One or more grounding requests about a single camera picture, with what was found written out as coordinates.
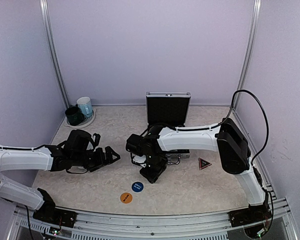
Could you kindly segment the aluminium poker case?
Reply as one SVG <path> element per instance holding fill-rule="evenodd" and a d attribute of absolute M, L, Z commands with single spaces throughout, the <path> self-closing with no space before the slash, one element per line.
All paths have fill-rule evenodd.
<path fill-rule="evenodd" d="M 147 124 L 165 123 L 184 127 L 189 109 L 189 92 L 146 92 Z"/>

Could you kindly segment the dark green mug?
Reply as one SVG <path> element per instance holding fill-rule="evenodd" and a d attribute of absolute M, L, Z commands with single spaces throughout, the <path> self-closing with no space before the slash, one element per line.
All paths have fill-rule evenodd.
<path fill-rule="evenodd" d="M 71 126 L 77 126 L 82 123 L 85 119 L 84 115 L 82 114 L 81 110 L 77 106 L 72 106 L 65 111 L 66 118 L 68 123 Z"/>

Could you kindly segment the black triangular dealer button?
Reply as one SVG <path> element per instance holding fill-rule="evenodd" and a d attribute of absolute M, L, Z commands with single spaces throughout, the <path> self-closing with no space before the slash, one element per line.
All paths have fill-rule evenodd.
<path fill-rule="evenodd" d="M 199 161 L 199 170 L 203 170 L 209 166 L 211 166 L 212 164 L 202 158 L 198 158 L 198 161 Z"/>

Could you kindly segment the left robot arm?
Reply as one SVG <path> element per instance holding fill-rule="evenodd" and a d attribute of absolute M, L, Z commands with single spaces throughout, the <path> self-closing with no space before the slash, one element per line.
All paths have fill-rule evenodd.
<path fill-rule="evenodd" d="M 9 179 L 3 172 L 40 170 L 69 172 L 72 167 L 81 167 L 94 172 L 120 159 L 110 146 L 99 147 L 101 136 L 84 130 L 72 130 L 68 138 L 58 145 L 19 148 L 0 145 L 0 198 L 20 203 L 39 211 L 48 222 L 56 222 L 59 210 L 50 195 L 43 189 L 27 187 Z"/>

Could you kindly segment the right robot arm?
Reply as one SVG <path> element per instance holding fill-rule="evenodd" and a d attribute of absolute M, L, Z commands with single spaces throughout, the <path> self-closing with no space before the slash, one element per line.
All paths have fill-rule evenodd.
<path fill-rule="evenodd" d="M 140 174 L 152 184 L 167 168 L 167 152 L 187 149 L 217 152 L 222 169 L 234 175 L 244 190 L 249 205 L 246 218 L 256 222 L 265 214 L 268 194 L 253 164 L 247 139 L 232 119 L 198 127 L 157 123 L 141 135 L 131 134 L 126 141 L 132 163 L 141 166 Z"/>

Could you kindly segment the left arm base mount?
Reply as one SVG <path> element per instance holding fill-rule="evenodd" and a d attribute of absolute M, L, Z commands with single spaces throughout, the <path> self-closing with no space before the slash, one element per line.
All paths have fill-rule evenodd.
<path fill-rule="evenodd" d="M 42 222 L 47 222 L 61 227 L 73 228 L 77 213 L 74 211 L 55 208 L 53 210 L 36 210 L 33 218 Z"/>

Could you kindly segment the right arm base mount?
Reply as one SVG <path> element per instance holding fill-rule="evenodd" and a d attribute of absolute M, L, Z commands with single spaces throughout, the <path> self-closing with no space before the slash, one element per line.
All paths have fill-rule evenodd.
<path fill-rule="evenodd" d="M 245 208 L 230 211 L 228 215 L 231 226 L 234 228 L 270 219 L 272 213 L 270 210 Z"/>

